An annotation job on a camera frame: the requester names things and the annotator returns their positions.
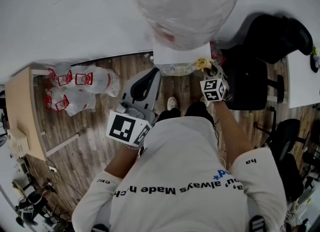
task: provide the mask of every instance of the white desk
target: white desk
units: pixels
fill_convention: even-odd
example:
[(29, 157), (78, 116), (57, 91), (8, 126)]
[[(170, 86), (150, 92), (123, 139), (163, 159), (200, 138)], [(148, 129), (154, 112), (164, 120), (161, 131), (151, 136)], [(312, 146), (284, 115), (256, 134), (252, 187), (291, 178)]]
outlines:
[(310, 56), (295, 51), (287, 56), (289, 108), (320, 103), (320, 72), (310, 68)]

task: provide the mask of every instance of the wooden floor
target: wooden floor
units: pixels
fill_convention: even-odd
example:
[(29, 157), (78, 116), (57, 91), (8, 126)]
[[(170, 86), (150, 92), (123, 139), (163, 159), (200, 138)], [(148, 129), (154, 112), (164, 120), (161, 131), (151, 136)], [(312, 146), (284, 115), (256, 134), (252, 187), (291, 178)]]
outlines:
[[(136, 73), (153, 66), (144, 57), (144, 54), (115, 57), (88, 64), (92, 63), (100, 67), (113, 69), (120, 76), (121, 85), (124, 85), (125, 81)], [(288, 81), (285, 62), (278, 62), (267, 67), (270, 79), (274, 79), (277, 74), (281, 74), (284, 76), (285, 83)], [(118, 99), (107, 95), (97, 95), (95, 112), (85, 110), (73, 117), (69, 117), (66, 113), (57, 113), (45, 109), (45, 88), (48, 84), (46, 79), (41, 76), (36, 77), (34, 80), (38, 84), (38, 86), (34, 87), (36, 110), (40, 128), (46, 131), (46, 135), (43, 138), (47, 151), (74, 134), (80, 134), (79, 139), (51, 155), (49, 157), (50, 161), (47, 163), (31, 156), (27, 157), (30, 172), (39, 184), (42, 184), (46, 177), (51, 178), (55, 183), (58, 194), (51, 194), (49, 197), (51, 206), (57, 204), (60, 211), (68, 211), (71, 214), (87, 191), (93, 178), (105, 168), (119, 146), (118, 142), (105, 137), (109, 111), (116, 106)], [(159, 98), (155, 106), (156, 112), (163, 111), (167, 106), (168, 97), (173, 95), (178, 99), (180, 109), (184, 114), (190, 103), (198, 101), (202, 96), (200, 80), (201, 78), (196, 75), (163, 77)], [(272, 90), (269, 91), (270, 95), (275, 95), (275, 93)], [(278, 105), (274, 102), (268, 102), (267, 108), (262, 111), (233, 112), (251, 139), (253, 146), (260, 146), (267, 138), (267, 135), (254, 129), (254, 122), (257, 122), (259, 126), (271, 129), (272, 113), (268, 110), (270, 106), (274, 106), (277, 110), (277, 123), (289, 118), (299, 119), (301, 121), (299, 136), (306, 137), (314, 120), (314, 109), (310, 106), (289, 109), (286, 104)], [(216, 120), (213, 105), (210, 105), (208, 110)], [(216, 127), (220, 136), (220, 155), (222, 158), (227, 159), (220, 125), (218, 124)], [(301, 146), (302, 144), (296, 143), (292, 151), (298, 167), (302, 166)], [(49, 173), (48, 165), (55, 166), (58, 169), (58, 176), (53, 176)]]

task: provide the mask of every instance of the white t-shirt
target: white t-shirt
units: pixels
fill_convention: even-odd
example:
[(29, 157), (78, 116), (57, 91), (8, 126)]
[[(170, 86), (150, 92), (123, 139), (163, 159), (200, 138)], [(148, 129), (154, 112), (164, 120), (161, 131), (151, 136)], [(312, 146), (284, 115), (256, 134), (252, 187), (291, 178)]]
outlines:
[(228, 172), (220, 163), (212, 124), (201, 117), (158, 122), (145, 151), (124, 179), (103, 171), (72, 215), (76, 232), (104, 223), (112, 232), (248, 231), (247, 196), (279, 231), (286, 196), (271, 151), (239, 156)]

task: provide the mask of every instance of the white shoe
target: white shoe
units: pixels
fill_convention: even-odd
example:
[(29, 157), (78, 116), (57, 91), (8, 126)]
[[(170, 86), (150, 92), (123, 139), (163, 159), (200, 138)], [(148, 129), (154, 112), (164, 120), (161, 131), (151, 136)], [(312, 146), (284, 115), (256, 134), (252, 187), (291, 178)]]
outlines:
[(204, 102), (205, 106), (207, 106), (207, 107), (208, 107), (208, 106), (210, 105), (210, 103), (211, 103), (211, 102), (209, 102), (209, 101), (205, 98), (205, 96), (202, 96), (201, 99), (200, 99), (200, 101), (201, 101), (201, 102)]
[(170, 111), (173, 108), (178, 108), (178, 102), (175, 97), (169, 97), (168, 102), (166, 104), (166, 109)]

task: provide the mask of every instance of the black pants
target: black pants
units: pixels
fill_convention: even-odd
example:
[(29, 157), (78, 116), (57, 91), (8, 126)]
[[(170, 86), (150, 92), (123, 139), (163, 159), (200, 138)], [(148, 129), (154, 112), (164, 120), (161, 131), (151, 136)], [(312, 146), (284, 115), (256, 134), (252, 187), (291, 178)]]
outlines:
[[(210, 115), (210, 113), (207, 111), (207, 107), (204, 104), (204, 102), (199, 101), (190, 105), (188, 110), (185, 113), (185, 116), (203, 117), (209, 120), (213, 126), (215, 125), (214, 119)], [(166, 120), (166, 119), (171, 119), (171, 118), (177, 118), (177, 117), (181, 117), (181, 112), (178, 108), (173, 108), (170, 111), (168, 110), (163, 111), (156, 122)]]

